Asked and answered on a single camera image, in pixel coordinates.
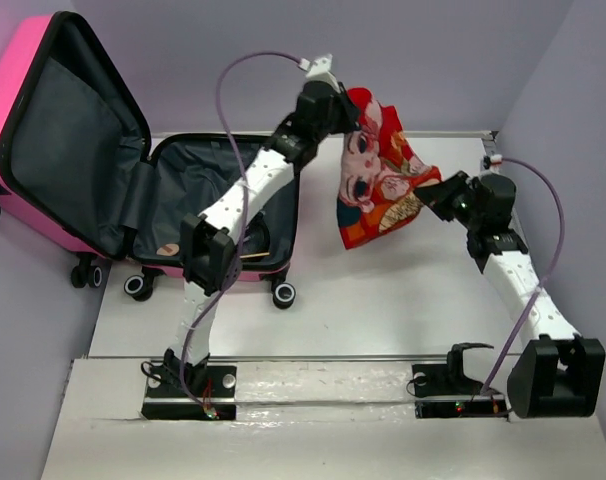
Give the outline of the red printed cloth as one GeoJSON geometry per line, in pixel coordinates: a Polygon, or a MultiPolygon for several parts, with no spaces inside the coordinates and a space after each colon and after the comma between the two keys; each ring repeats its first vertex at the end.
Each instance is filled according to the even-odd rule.
{"type": "Polygon", "coordinates": [[[344,136],[336,218],[351,250],[411,223],[423,208],[415,190],[442,176],[412,149],[394,106],[364,87],[348,96],[360,110],[360,129],[344,136]]]}

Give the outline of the black belt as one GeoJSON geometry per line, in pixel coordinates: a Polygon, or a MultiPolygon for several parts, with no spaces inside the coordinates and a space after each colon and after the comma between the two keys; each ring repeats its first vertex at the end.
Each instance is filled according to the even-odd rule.
{"type": "Polygon", "coordinates": [[[263,254],[270,249],[271,237],[264,220],[254,218],[246,227],[241,254],[244,257],[263,254]]]}

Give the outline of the wooden chopstick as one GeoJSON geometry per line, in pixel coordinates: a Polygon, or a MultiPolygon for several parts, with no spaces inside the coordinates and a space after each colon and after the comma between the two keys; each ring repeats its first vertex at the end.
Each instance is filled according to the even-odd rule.
{"type": "Polygon", "coordinates": [[[265,251],[265,252],[255,252],[255,253],[249,253],[249,254],[243,254],[240,256],[240,258],[242,260],[248,260],[248,259],[254,259],[254,258],[262,258],[262,257],[266,257],[270,254],[269,251],[265,251]]]}

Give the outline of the pink hard-shell suitcase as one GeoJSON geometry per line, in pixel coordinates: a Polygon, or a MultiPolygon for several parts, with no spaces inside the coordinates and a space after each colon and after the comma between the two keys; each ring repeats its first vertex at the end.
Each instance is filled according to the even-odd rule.
{"type": "Polygon", "coordinates": [[[0,216],[9,213],[78,262],[76,288],[103,284],[100,259],[130,260],[124,284],[151,297],[183,273],[180,225],[219,199],[262,135],[174,134],[159,143],[88,22],[60,11],[24,19],[0,58],[0,216]]]}

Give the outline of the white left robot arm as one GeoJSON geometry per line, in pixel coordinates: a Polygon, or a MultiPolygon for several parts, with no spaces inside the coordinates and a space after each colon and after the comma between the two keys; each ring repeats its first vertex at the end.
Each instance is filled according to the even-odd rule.
{"type": "Polygon", "coordinates": [[[358,118],[343,84],[306,82],[294,111],[242,168],[240,178],[204,211],[184,217],[179,241],[183,305],[175,343],[163,358],[169,381],[181,394],[192,395],[203,386],[217,304],[240,275],[247,224],[316,157],[323,140],[358,130],[358,118]]]}

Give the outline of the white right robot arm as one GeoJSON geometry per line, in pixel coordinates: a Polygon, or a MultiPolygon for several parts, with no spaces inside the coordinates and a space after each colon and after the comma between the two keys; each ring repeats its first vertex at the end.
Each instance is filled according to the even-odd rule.
{"type": "Polygon", "coordinates": [[[419,187],[416,197],[443,221],[467,233],[470,257],[506,307],[514,325],[489,365],[458,358],[443,368],[445,384],[465,392],[481,382],[480,395],[501,393],[521,419],[590,417],[594,414],[606,353],[560,313],[538,277],[524,240],[512,228],[517,188],[494,172],[419,187]]]}

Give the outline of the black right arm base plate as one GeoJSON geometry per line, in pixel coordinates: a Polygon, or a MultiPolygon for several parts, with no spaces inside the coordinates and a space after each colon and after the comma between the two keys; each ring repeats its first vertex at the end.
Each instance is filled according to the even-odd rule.
{"type": "Polygon", "coordinates": [[[440,363],[414,363],[406,392],[415,402],[417,419],[499,418],[509,420],[511,409],[499,393],[481,395],[482,382],[464,373],[464,354],[490,350],[486,343],[454,344],[440,363]]]}

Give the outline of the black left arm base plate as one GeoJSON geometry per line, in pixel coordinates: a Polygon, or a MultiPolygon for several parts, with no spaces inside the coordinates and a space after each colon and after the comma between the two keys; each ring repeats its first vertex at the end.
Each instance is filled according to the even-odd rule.
{"type": "Polygon", "coordinates": [[[141,415],[159,421],[233,421],[237,416],[235,400],[237,367],[214,364],[206,368],[189,390],[163,364],[144,361],[140,366],[146,377],[141,415]]]}

